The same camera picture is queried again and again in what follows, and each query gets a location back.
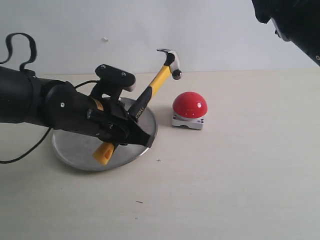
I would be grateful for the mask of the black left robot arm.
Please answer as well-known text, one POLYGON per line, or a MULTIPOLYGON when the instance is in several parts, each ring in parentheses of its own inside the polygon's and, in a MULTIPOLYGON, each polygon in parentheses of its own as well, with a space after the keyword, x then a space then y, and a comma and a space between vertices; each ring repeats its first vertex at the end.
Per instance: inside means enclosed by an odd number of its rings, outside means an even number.
POLYGON ((1 123, 33 125, 96 137, 106 143, 151 147, 155 136, 126 111, 119 96, 124 77, 96 81, 90 95, 68 81, 38 78, 33 71, 0 69, 1 123))

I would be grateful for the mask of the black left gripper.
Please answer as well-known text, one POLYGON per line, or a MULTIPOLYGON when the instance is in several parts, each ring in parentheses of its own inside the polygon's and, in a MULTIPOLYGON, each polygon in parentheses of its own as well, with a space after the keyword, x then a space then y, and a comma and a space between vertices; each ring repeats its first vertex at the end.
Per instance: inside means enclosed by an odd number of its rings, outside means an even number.
POLYGON ((78 92, 69 82, 55 85, 45 97, 45 119, 51 128, 118 145, 150 148, 153 134, 140 125, 146 102, 134 99, 95 99, 78 92))

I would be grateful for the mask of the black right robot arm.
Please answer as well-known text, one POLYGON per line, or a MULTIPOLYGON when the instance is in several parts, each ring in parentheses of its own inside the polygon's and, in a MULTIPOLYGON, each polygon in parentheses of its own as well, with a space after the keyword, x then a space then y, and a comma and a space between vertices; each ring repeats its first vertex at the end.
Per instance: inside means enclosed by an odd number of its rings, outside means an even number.
POLYGON ((275 34, 292 42, 320 64, 320 2, 318 0, 253 0, 256 19, 272 21, 275 34))

